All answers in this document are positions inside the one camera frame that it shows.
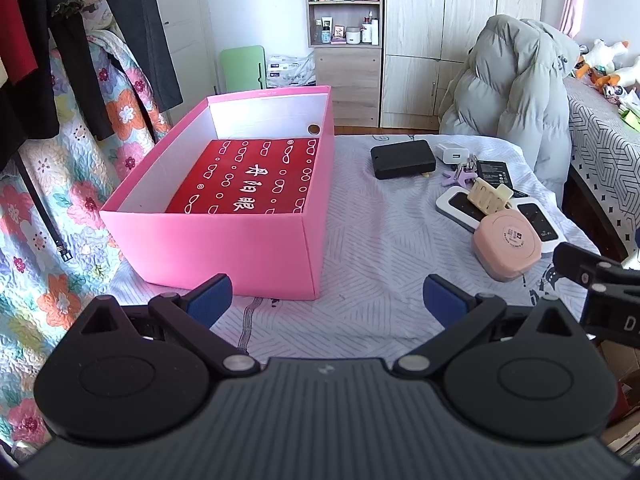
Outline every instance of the white wall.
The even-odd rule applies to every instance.
[[[616,64],[631,64],[640,55],[640,27],[636,0],[586,0],[582,28],[575,38],[578,43],[592,46],[593,40],[601,38],[607,43],[628,40],[629,54],[626,59],[616,58]],[[557,27],[560,23],[564,0],[542,0],[542,21]]]
[[[306,0],[209,0],[216,60],[220,51],[261,45],[270,54],[306,56]]]

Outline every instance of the gray puffer jacket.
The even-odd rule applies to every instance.
[[[579,47],[546,23],[492,16],[440,105],[440,133],[484,135],[521,147],[527,164],[562,201],[571,159],[562,80]]]

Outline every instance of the green board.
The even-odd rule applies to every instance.
[[[228,48],[220,52],[227,92],[267,88],[264,49],[260,45]]]

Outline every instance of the silver rivet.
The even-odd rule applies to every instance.
[[[255,365],[255,360],[249,355],[230,355],[222,361],[223,367],[232,372],[246,372]]]
[[[408,372],[423,372],[431,362],[423,355],[405,355],[398,359],[398,366]]]

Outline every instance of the red paper with white text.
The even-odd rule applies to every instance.
[[[318,139],[212,140],[167,213],[301,213]]]

